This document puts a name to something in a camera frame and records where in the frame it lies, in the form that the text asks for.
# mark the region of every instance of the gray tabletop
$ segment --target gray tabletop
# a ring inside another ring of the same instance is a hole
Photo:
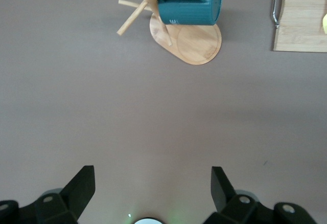
[[[271,2],[223,0],[220,52],[193,66],[152,39],[150,12],[118,36],[133,11],[118,0],[0,0],[0,199],[27,205],[94,165],[80,223],[199,224],[222,166],[324,223],[327,54],[271,51]]]

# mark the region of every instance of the screw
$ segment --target screw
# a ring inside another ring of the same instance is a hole
[[[52,200],[53,200],[53,197],[48,196],[48,197],[45,197],[45,198],[43,199],[43,203],[47,203],[47,202],[50,202],[50,201],[52,201]]]
[[[295,213],[295,209],[290,205],[283,205],[283,210],[288,213]]]
[[[1,211],[1,210],[5,210],[5,209],[8,208],[8,207],[9,207],[8,204],[0,205],[0,211]]]
[[[251,200],[246,196],[241,196],[240,201],[244,204],[249,204],[251,202]]]

